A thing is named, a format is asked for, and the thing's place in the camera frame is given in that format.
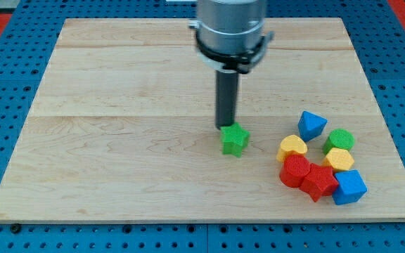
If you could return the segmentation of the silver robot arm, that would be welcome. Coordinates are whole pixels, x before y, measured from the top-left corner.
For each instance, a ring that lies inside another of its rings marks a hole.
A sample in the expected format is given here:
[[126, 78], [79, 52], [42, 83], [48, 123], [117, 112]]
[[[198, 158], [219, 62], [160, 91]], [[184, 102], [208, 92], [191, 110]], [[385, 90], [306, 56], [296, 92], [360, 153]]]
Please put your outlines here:
[[195, 32], [197, 53], [215, 71], [216, 128], [235, 123], [240, 76], [264, 58], [273, 32], [263, 33], [266, 0], [198, 0]]

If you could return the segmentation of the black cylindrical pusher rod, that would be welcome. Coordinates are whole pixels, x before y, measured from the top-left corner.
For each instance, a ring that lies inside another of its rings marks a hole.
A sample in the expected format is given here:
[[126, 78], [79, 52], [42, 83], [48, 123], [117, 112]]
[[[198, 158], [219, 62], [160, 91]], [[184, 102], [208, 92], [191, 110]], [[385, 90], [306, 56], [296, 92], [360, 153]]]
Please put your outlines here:
[[235, 122], [238, 73], [216, 71], [215, 126], [229, 127]]

